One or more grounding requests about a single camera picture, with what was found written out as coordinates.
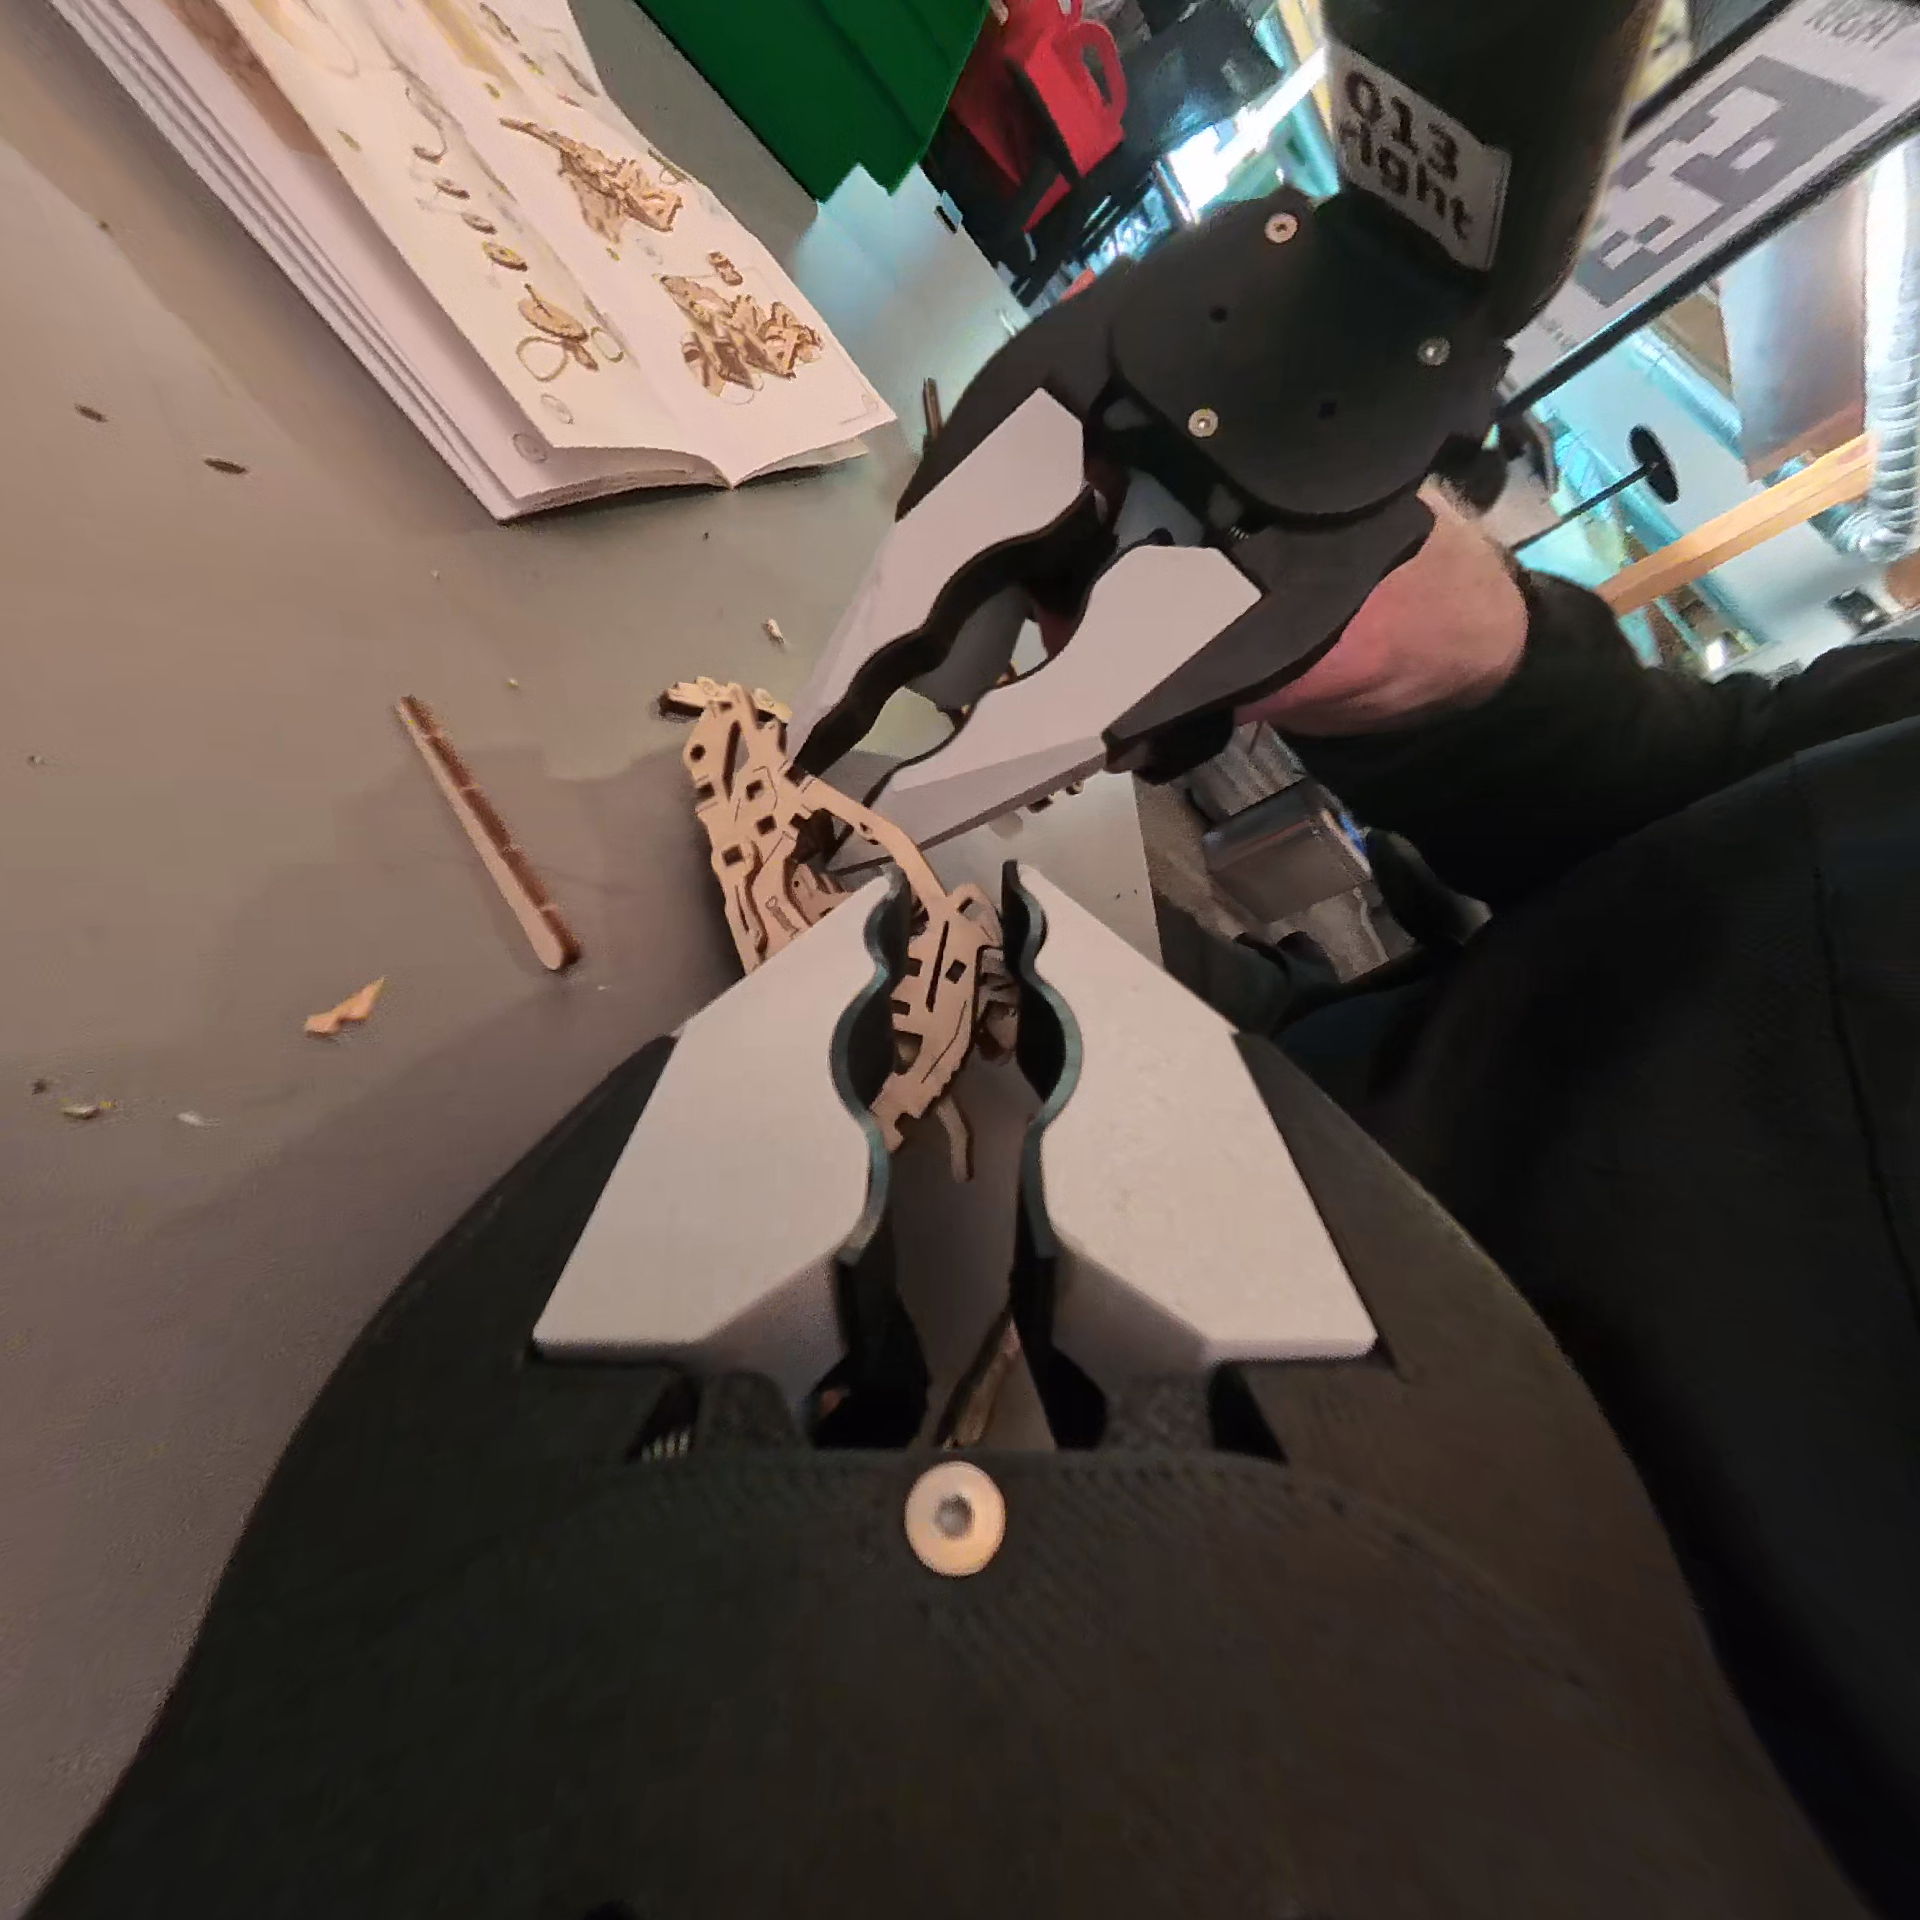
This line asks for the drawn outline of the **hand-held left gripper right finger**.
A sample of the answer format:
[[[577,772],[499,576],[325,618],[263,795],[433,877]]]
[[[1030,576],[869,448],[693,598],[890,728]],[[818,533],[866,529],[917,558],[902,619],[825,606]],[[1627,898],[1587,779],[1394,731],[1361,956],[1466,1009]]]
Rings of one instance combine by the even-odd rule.
[[[1256,1081],[1256,1046],[1024,861],[1000,869],[1038,1099],[1010,1297],[1034,1376],[1098,1397],[1377,1344]]]

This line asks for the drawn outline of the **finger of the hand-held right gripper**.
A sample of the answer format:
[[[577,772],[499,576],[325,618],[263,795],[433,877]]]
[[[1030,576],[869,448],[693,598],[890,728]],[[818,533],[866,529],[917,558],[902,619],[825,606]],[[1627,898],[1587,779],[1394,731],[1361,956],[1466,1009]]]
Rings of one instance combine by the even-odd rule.
[[[807,774],[840,762],[902,689],[947,673],[966,624],[1096,533],[1086,428],[1038,390],[877,545],[785,728]]]
[[[1206,547],[1135,545],[1095,580],[1059,653],[984,691],[945,742],[893,769],[870,809],[934,848],[1102,772],[1107,733],[1213,637],[1259,588]],[[830,763],[840,762],[907,681],[931,641],[934,589],[879,558],[830,641]]]

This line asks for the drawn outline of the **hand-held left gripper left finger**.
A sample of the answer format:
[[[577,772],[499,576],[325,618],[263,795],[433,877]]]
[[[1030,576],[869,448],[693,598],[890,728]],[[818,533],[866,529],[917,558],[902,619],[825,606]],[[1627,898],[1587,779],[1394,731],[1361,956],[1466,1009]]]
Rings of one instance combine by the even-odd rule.
[[[904,932],[904,881],[869,881],[682,1025],[534,1322],[541,1358],[827,1376],[849,1356]]]

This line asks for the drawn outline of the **pale wooden parts sheet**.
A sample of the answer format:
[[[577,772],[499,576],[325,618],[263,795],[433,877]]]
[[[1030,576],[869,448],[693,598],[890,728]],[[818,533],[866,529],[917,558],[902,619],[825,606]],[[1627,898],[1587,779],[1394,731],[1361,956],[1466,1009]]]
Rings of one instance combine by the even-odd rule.
[[[745,972],[791,946],[849,896],[827,870],[853,840],[897,870],[912,910],[901,980],[890,990],[893,1073],[872,1101],[887,1145],[922,1121],[945,1138],[950,1176],[974,1178],[974,1138],[952,1083],[974,1057],[1006,1058],[1016,1042],[1016,988],[1000,912],[970,885],[943,886],[922,850],[877,811],[785,755],[789,709],[761,689],[690,678],[659,709],[690,723],[680,752],[693,813]]]

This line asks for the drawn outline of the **person's right forearm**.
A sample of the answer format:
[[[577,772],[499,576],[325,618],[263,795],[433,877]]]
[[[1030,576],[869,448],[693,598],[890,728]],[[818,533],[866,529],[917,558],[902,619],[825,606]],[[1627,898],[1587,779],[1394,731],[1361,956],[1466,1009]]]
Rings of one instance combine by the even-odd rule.
[[[1360,737],[1281,729],[1349,811],[1489,908],[1797,752],[1918,714],[1915,641],[1701,681],[1645,665],[1586,588],[1522,572],[1519,598],[1519,665],[1477,707]]]

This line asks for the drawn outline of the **person's right hand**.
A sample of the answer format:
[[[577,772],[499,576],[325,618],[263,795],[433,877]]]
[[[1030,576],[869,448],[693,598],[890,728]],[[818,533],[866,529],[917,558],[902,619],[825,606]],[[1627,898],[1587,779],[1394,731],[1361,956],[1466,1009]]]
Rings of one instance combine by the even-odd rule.
[[[1505,553],[1451,494],[1421,488],[1431,531],[1318,658],[1262,707],[1296,737],[1371,737],[1473,709],[1513,678],[1529,611]]]

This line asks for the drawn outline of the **pointed dark wooden stick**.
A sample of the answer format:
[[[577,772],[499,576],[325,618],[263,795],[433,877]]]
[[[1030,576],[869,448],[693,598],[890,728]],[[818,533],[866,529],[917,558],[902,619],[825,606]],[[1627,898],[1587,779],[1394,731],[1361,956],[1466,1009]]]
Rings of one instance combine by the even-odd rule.
[[[993,1315],[976,1356],[952,1386],[934,1427],[931,1446],[938,1452],[978,1446],[992,1428],[1003,1387],[1021,1366],[1016,1317],[1006,1306]]]

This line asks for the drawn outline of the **black pole stand with disc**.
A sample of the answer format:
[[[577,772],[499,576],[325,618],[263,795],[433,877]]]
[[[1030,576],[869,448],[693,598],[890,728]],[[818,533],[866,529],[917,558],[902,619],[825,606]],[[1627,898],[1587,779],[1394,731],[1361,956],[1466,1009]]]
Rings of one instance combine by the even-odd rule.
[[[1608,505],[1610,501],[1621,499],[1621,494],[1630,490],[1648,490],[1663,508],[1670,508],[1679,499],[1679,484],[1675,475],[1673,459],[1666,445],[1657,440],[1657,434],[1645,426],[1633,426],[1627,434],[1627,451],[1633,453],[1637,464],[1627,468],[1614,484],[1599,490],[1593,496],[1586,496],[1575,502],[1570,512],[1560,512],[1546,522],[1545,529],[1538,533],[1523,534],[1522,539],[1507,547],[1507,553],[1517,556],[1526,548],[1549,539],[1560,529],[1570,524],[1584,522],[1593,516],[1599,508]]]

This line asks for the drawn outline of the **long notched wooden strip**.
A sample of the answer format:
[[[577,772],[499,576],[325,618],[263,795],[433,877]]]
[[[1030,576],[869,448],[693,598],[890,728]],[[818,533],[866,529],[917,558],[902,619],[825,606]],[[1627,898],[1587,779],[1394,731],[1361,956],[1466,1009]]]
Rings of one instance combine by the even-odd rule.
[[[394,716],[515,918],[534,960],[551,974],[574,970],[582,957],[575,932],[441,720],[416,696],[401,696],[394,702]]]

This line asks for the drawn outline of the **framed black-white marker sign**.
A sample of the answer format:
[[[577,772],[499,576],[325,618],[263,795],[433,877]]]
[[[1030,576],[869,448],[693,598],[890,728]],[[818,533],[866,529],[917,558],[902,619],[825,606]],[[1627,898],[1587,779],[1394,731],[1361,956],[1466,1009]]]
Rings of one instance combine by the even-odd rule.
[[[1915,131],[1918,10],[1774,5],[1622,138],[1565,286],[1510,342],[1507,416]]]

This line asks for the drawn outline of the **person's black clothing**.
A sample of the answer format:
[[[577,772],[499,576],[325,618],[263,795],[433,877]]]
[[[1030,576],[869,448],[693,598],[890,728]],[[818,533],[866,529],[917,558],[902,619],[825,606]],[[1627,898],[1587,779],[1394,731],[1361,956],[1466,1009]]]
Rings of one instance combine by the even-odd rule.
[[[1594,853],[1336,988],[1169,910],[1505,1274],[1658,1508],[1719,1659],[1882,1915],[1918,1843],[1915,720]]]

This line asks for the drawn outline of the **stacked green plastic bins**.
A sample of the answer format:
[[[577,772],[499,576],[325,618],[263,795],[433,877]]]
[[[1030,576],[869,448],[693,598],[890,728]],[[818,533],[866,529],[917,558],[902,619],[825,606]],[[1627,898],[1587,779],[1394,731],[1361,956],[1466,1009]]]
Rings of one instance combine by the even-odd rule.
[[[990,20],[987,3],[640,3],[818,201],[919,169]]]

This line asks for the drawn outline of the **open instruction booklet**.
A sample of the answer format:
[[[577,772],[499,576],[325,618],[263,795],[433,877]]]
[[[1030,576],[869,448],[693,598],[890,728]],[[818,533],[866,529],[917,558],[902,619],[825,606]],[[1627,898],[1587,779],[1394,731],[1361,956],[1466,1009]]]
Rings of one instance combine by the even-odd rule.
[[[569,5],[54,5],[493,522],[856,459],[895,413]]]

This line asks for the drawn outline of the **silver ventilation duct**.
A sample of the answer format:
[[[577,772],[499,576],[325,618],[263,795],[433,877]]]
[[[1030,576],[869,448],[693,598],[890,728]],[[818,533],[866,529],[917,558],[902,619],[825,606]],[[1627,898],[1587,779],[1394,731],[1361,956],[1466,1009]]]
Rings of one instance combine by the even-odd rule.
[[[1918,547],[1915,138],[1882,161],[1870,193],[1863,397],[1873,472],[1832,541],[1870,568],[1889,568]]]

